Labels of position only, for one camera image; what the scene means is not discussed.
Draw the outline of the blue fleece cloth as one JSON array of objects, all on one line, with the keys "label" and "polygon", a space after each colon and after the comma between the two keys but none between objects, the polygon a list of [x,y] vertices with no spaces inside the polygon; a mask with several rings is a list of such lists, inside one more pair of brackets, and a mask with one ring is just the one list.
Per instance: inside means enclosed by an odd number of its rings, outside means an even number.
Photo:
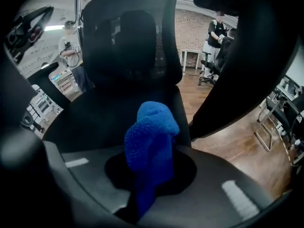
[{"label": "blue fleece cloth", "polygon": [[126,132],[126,163],[134,175],[133,197],[140,219],[156,199],[156,189],[174,177],[172,142],[180,132],[170,109],[159,102],[142,103]]}]

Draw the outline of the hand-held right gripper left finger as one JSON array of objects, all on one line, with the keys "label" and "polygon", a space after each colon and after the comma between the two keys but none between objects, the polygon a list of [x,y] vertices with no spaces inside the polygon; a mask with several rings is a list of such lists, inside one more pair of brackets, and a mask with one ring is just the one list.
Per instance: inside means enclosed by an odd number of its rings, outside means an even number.
[{"label": "hand-held right gripper left finger", "polygon": [[73,227],[130,228],[114,215],[130,193],[117,189],[105,173],[107,160],[121,153],[121,146],[60,154],[54,143],[44,145],[56,183],[70,202]]}]

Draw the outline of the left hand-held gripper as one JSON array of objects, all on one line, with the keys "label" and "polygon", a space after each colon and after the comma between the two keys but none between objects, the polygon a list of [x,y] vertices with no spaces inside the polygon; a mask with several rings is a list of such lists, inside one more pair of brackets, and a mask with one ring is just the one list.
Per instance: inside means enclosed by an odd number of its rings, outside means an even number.
[{"label": "left hand-held gripper", "polygon": [[[17,65],[23,59],[25,52],[41,37],[52,17],[53,11],[54,7],[44,6],[24,16],[19,16],[18,19],[13,22],[12,25],[14,25],[14,27],[5,37],[4,43]],[[34,26],[31,26],[31,22],[38,17],[40,17],[40,19]]]}]

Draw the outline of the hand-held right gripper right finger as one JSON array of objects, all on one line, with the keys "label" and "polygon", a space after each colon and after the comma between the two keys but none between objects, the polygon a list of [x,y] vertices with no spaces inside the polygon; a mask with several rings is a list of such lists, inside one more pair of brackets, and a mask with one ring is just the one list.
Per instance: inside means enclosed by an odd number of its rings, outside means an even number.
[{"label": "hand-held right gripper right finger", "polygon": [[257,215],[273,203],[271,195],[254,179],[216,155],[178,145],[197,167],[193,182],[181,193],[160,196],[138,222],[141,228],[228,228],[245,218],[235,204],[240,188],[256,207]]}]

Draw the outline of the black cantilever chair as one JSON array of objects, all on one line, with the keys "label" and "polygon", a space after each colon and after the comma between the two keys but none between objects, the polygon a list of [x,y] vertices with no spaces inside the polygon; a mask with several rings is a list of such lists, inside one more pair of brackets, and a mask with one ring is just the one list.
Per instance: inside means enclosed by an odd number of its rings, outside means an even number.
[{"label": "black cantilever chair", "polygon": [[[254,134],[258,140],[262,143],[266,151],[271,151],[273,146],[272,131],[267,128],[265,121],[273,115],[276,120],[281,124],[288,140],[293,137],[296,139],[295,144],[300,144],[304,141],[304,91],[295,99],[290,100],[286,95],[279,94],[277,102],[273,102],[270,98],[266,98],[266,105],[263,108],[268,113],[263,119],[258,118],[258,125]],[[263,128],[269,135],[269,143],[265,143],[260,134],[259,128]]]}]

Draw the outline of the black office chair seat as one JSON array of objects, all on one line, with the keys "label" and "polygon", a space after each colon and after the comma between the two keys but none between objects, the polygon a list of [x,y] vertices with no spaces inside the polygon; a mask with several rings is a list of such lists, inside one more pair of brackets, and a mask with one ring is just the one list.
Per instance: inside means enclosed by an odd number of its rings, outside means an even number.
[{"label": "black office chair seat", "polygon": [[122,145],[126,131],[136,122],[142,103],[165,104],[180,132],[179,145],[191,146],[187,117],[177,86],[158,89],[93,88],[72,101],[46,130],[43,140],[60,153],[89,151]]}]

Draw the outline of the small white table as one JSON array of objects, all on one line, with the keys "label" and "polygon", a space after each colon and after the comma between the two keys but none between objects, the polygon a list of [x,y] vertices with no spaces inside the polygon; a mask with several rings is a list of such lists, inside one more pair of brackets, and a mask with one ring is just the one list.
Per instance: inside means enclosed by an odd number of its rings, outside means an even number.
[{"label": "small white table", "polygon": [[182,66],[182,72],[183,74],[186,73],[186,66],[187,66],[187,55],[188,53],[195,53],[197,55],[195,69],[198,69],[199,62],[200,62],[200,55],[203,53],[199,50],[193,50],[193,49],[181,49],[180,50],[180,64]]}]

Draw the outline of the black office chair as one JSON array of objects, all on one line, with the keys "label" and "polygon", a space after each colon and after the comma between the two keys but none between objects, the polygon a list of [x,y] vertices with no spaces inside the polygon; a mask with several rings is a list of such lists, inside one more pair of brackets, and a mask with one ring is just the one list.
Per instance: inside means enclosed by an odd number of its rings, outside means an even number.
[{"label": "black office chair", "polygon": [[83,61],[96,85],[174,86],[182,79],[177,0],[91,0],[84,8]]},{"label": "black office chair", "polygon": [[204,52],[205,54],[205,60],[201,60],[201,64],[204,66],[204,68],[209,68],[211,71],[210,77],[200,76],[198,85],[200,86],[201,83],[207,83],[210,82],[212,85],[215,85],[217,79],[214,77],[217,77],[220,75],[222,68],[227,60],[228,51],[230,48],[231,43],[234,40],[234,37],[236,35],[236,29],[231,28],[228,30],[228,36],[223,38],[219,53],[217,57],[215,58],[214,62],[208,62],[208,56],[211,55],[209,52]]}]

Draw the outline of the black coat rack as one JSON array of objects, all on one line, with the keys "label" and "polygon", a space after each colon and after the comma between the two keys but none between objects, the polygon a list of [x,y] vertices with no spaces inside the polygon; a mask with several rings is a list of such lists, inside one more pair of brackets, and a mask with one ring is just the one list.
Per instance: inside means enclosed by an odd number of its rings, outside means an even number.
[{"label": "black coat rack", "polygon": [[82,45],[83,45],[82,0],[75,0],[74,8],[75,8],[75,17],[76,17],[74,21],[75,32],[77,33],[79,45],[80,48],[82,49]]}]

